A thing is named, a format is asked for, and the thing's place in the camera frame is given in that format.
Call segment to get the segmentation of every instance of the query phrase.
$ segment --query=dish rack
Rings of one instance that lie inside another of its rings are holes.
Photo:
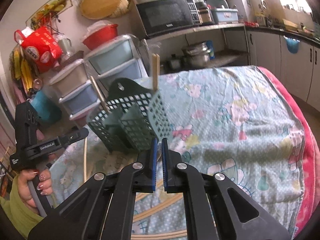
[[[153,80],[154,89],[150,90],[128,78],[118,78],[111,84],[106,100],[98,93],[104,107],[94,109],[87,116],[87,124],[109,151],[140,152],[150,149],[154,137],[172,140],[157,78]]]

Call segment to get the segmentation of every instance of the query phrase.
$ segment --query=microwave control panel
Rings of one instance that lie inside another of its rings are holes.
[[[192,16],[192,21],[194,25],[199,25],[200,24],[200,19],[199,19],[199,15],[198,15],[198,10],[196,8],[195,3],[193,2],[193,0],[186,0],[189,6],[189,10]]]

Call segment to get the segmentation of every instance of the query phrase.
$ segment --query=green sleeve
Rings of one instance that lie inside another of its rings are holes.
[[[0,204],[14,227],[27,238],[31,229],[42,220],[42,217],[28,209],[20,199],[17,179],[18,176],[13,180],[10,200],[0,198]]]

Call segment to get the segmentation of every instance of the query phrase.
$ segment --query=red shopping bag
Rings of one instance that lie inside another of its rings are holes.
[[[45,26],[25,37],[21,30],[16,30],[14,40],[20,44],[38,66],[39,72],[51,69],[55,61],[62,55],[62,49]]]

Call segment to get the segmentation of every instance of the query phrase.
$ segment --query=microwave oven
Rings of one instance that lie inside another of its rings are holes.
[[[155,0],[130,3],[132,33],[139,39],[200,25],[193,0]]]

